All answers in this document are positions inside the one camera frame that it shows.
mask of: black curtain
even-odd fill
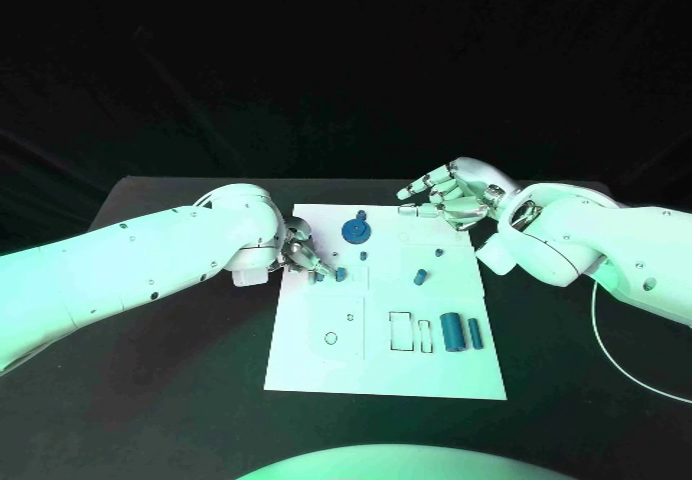
[[[411,179],[466,155],[690,209],[690,13],[647,0],[13,6],[0,253],[83,232],[127,175]]]

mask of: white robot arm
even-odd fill
[[[486,216],[497,233],[477,250],[499,275],[519,265],[542,282],[566,286],[589,275],[613,296],[692,325],[692,215],[659,207],[628,208],[588,188],[539,183],[519,189],[494,167],[458,158],[398,193],[431,188],[431,203],[402,215],[441,216],[467,230]]]
[[[228,185],[196,202],[0,257],[0,372],[78,328],[229,270],[236,286],[282,266],[334,277],[310,227],[269,194]]]

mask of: small blue block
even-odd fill
[[[448,352],[466,350],[464,331],[458,313],[450,312],[440,315],[440,322],[442,323],[444,349]]]
[[[418,273],[415,274],[415,278],[414,278],[414,283],[416,285],[422,285],[422,282],[425,281],[425,275],[428,274],[428,272],[425,270],[418,270]]]
[[[483,348],[483,340],[480,339],[478,321],[474,318],[468,319],[468,333],[471,334],[471,344],[476,350]]]

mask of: white paper sheet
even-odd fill
[[[367,214],[372,235],[352,245],[342,226],[357,210]],[[320,258],[347,273],[343,282],[326,278],[308,285],[305,272],[284,272],[264,388],[506,400],[468,234],[442,219],[399,216],[396,207],[295,205],[294,215],[313,228]],[[428,276],[416,286],[421,268]],[[414,351],[392,350],[391,312],[411,313]],[[463,319],[463,352],[444,349],[440,315],[447,312]],[[481,350],[470,345],[471,317]],[[419,320],[429,321],[429,334]],[[428,341],[432,353],[425,353]]]

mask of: black tabletop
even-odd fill
[[[131,177],[92,229],[235,182],[267,188],[284,214],[295,203],[396,204],[406,183]],[[486,220],[471,230],[476,246],[493,228]],[[75,332],[0,378],[0,478],[228,479],[367,443],[464,448],[584,479],[685,476],[692,406],[641,389],[608,363],[591,280],[556,288],[519,268],[500,277],[481,265],[480,273],[507,401],[265,391],[281,273],[239,289],[222,272]],[[692,396],[689,328],[602,290],[597,313],[624,368]]]

